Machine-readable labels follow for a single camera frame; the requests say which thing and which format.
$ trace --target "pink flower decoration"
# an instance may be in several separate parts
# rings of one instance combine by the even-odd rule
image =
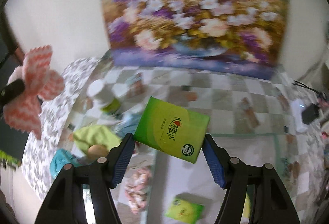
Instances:
[[[24,92],[4,106],[5,122],[16,130],[31,132],[41,139],[41,106],[37,95],[44,101],[57,97],[64,89],[63,78],[50,70],[51,46],[30,50],[8,80],[8,84],[21,78],[25,84]]]

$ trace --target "green towel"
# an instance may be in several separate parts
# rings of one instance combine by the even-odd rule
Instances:
[[[121,139],[104,125],[81,128],[73,132],[73,139],[78,148],[85,154],[93,145],[104,145],[110,151],[121,143]]]

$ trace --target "bottle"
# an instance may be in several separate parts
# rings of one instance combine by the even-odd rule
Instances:
[[[87,96],[93,99],[95,107],[108,115],[114,115],[121,107],[120,101],[114,96],[109,85],[102,79],[91,83],[87,89]]]

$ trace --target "pocket tissue package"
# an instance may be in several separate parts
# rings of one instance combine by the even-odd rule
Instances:
[[[134,140],[195,163],[210,117],[151,97]]]

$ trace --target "painting canvas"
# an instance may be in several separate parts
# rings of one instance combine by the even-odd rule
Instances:
[[[116,65],[270,79],[288,0],[101,0]]]

